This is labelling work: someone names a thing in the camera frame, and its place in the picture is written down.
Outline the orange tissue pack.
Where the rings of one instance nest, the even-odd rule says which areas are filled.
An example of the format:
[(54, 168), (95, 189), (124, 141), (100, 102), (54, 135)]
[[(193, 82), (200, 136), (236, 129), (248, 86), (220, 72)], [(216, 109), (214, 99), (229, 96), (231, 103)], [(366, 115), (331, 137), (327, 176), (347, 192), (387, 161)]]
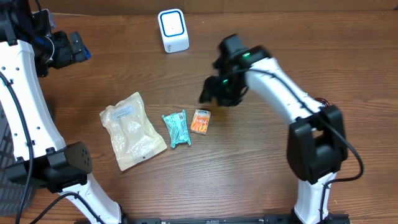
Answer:
[(193, 119), (190, 125), (190, 130), (193, 133), (206, 134), (211, 118), (211, 112), (208, 110), (195, 110)]

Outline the teal crinkled snack packet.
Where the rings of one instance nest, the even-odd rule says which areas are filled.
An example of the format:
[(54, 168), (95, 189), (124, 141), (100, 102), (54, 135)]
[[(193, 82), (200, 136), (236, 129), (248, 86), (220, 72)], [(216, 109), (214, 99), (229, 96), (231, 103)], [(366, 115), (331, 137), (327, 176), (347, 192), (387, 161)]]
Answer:
[(170, 146), (175, 149), (178, 144), (187, 143), (191, 145), (190, 135), (187, 128), (186, 111), (162, 115), (162, 119), (169, 131)]

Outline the clear white plastic pouch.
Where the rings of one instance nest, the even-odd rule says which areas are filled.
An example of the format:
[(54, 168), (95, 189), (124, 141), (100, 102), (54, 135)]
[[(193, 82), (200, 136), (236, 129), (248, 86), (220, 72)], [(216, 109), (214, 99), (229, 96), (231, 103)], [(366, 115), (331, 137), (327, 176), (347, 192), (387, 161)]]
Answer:
[(163, 137), (149, 121), (144, 102), (138, 92), (116, 105), (109, 105), (99, 114), (108, 131), (121, 171), (146, 161), (164, 150)]

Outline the green lidded container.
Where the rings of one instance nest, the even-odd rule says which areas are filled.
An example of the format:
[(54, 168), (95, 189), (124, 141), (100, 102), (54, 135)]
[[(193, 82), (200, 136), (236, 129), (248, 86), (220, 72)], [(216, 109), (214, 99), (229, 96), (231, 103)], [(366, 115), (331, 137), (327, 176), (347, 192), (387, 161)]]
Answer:
[(329, 107), (330, 103), (324, 98), (315, 98), (316, 101), (322, 104), (323, 107)]

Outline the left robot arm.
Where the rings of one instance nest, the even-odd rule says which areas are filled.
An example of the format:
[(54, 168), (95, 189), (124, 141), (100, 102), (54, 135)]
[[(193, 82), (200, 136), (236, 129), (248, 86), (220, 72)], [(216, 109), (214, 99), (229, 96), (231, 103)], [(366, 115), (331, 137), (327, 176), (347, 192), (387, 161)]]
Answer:
[(79, 33), (54, 31), (50, 12), (28, 1), (1, 2), (1, 104), (12, 133), (15, 163), (7, 178), (71, 201), (90, 223), (126, 223), (92, 173), (82, 142), (66, 144), (44, 99), (39, 78), (91, 57)]

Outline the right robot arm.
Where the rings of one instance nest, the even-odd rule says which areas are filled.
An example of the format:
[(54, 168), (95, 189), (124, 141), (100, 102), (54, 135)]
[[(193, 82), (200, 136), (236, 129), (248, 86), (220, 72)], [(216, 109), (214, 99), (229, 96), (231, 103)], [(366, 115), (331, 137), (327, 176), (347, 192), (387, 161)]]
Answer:
[(245, 47), (238, 35), (224, 38), (213, 63), (217, 76), (208, 77), (200, 103), (236, 106), (248, 90), (263, 97), (289, 127), (287, 160), (298, 178), (298, 198), (289, 214), (265, 215), (259, 223), (349, 223), (349, 216), (327, 209), (326, 183), (335, 180), (347, 147), (333, 134), (344, 135), (335, 106), (323, 106), (302, 91), (262, 46)]

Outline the white barcode scanner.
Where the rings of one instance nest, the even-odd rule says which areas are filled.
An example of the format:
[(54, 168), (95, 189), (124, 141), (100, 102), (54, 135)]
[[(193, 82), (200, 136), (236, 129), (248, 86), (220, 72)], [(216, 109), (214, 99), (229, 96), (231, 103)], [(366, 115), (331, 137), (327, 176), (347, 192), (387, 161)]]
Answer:
[(168, 9), (159, 12), (157, 18), (165, 52), (171, 54), (187, 50), (190, 43), (183, 12)]

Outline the brown cardboard backdrop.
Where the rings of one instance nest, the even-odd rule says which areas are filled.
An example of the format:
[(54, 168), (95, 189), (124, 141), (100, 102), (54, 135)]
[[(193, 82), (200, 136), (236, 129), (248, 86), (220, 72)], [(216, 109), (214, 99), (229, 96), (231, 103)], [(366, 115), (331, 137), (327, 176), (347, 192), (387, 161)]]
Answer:
[(378, 11), (397, 8), (397, 0), (40, 0), (52, 13), (93, 16), (295, 11)]

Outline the grey plastic mesh basket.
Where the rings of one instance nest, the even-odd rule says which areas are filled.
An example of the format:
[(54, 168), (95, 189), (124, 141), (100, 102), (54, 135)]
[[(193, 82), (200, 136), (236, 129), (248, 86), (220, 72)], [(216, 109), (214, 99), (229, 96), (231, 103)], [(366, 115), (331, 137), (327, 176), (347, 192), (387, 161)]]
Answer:
[(12, 183), (6, 176), (6, 167), (15, 163), (12, 133), (1, 107), (1, 216), (15, 215), (18, 211), (24, 186)]

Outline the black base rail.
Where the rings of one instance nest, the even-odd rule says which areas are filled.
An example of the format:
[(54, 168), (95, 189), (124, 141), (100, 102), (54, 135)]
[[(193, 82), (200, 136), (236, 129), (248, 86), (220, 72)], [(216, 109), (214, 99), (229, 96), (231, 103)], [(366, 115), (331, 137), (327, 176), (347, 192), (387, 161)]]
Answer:
[(264, 217), (239, 217), (239, 218), (194, 218), (171, 219), (159, 218), (123, 218), (122, 223), (130, 224), (294, 224), (301, 223), (293, 213), (287, 215), (265, 215)]

